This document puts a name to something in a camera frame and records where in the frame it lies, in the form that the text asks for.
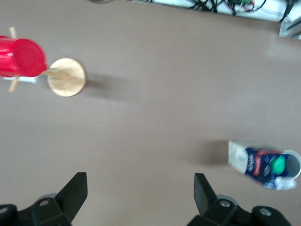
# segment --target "wooden peg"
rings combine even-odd
[[[16,33],[15,27],[10,27],[10,28],[9,28],[9,32],[10,32],[10,37],[11,37],[12,39],[16,39],[16,38],[17,38],[17,33]]]
[[[9,87],[9,90],[8,90],[10,93],[14,93],[16,91],[18,82],[19,82],[19,76],[16,76],[10,84],[10,87]]]

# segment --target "red plastic cup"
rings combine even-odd
[[[35,77],[46,70],[46,57],[37,43],[0,36],[0,76]]]

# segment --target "red label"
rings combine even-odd
[[[257,152],[257,155],[263,156],[268,154],[281,154],[279,150],[260,150]]]
[[[256,168],[254,170],[253,175],[258,176],[260,174],[260,168],[261,168],[261,157],[256,156],[255,157],[255,162],[256,162]]]

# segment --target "milk carton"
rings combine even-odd
[[[228,144],[228,163],[241,174],[268,189],[296,187],[295,179],[301,173],[301,156],[297,152],[251,142],[230,140]]]

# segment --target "black cable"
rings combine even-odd
[[[257,7],[255,10],[253,10],[254,9],[254,7],[253,7],[252,11],[246,11],[246,12],[254,13],[254,12],[258,11],[259,9],[261,9],[266,2],[267,2],[267,0],[264,0],[263,3],[259,7]]]
[[[195,8],[198,6],[198,9],[201,7],[203,11],[210,11],[210,9],[206,6],[206,3],[202,2],[201,0],[189,0],[192,1],[195,5],[190,8]]]
[[[270,14],[270,15],[281,16],[280,12],[271,11],[266,8],[261,8],[261,12]],[[289,20],[287,17],[285,18],[285,20],[287,20],[287,22],[289,22],[289,23],[291,22],[291,20]]]
[[[236,11],[235,11],[235,4],[232,4],[232,15],[236,16]]]
[[[94,2],[96,4],[104,4],[104,3],[107,3],[107,2],[111,2],[113,0],[90,0],[91,2]]]
[[[221,0],[219,3],[216,4],[216,6],[219,6],[220,4],[222,4],[225,0]]]
[[[286,9],[285,12],[283,14],[282,19],[279,22],[284,21],[284,19],[289,15],[289,13],[291,12],[292,8],[294,7],[294,5],[298,2],[299,0],[286,0]]]
[[[248,13],[248,12],[252,12],[252,10],[254,9],[254,7],[255,7],[255,5],[253,5],[252,9],[248,9],[248,10],[246,10],[246,13]]]
[[[216,4],[215,4],[214,0],[210,0],[210,1],[211,1],[211,4],[212,4],[211,11],[217,13],[217,8],[216,8]]]

